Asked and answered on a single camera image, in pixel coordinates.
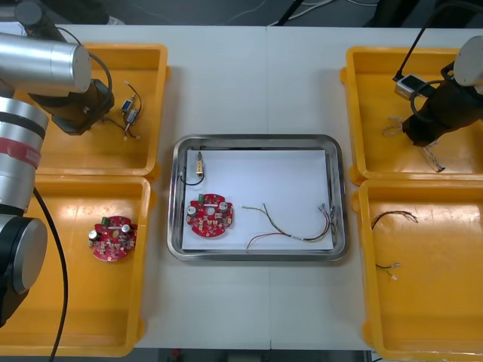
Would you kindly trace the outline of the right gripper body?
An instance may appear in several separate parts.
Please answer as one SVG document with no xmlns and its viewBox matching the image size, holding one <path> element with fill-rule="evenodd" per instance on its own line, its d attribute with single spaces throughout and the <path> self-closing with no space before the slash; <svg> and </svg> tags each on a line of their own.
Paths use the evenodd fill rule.
<svg viewBox="0 0 483 362">
<path fill-rule="evenodd" d="M 457 88 L 437 88 L 420 109 L 409 98 L 413 115 L 403 122 L 402 130 L 415 146 L 425 147 L 446 133 L 466 126 L 462 93 Z"/>
</svg>

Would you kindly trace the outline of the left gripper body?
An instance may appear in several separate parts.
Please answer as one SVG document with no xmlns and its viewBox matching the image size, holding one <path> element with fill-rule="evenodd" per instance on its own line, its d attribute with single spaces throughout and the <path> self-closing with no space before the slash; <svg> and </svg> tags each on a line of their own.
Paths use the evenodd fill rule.
<svg viewBox="0 0 483 362">
<path fill-rule="evenodd" d="M 112 91 L 99 79 L 93 79 L 83 94 L 57 97 L 52 111 L 54 123 L 70 135 L 82 135 L 114 106 Z"/>
</svg>

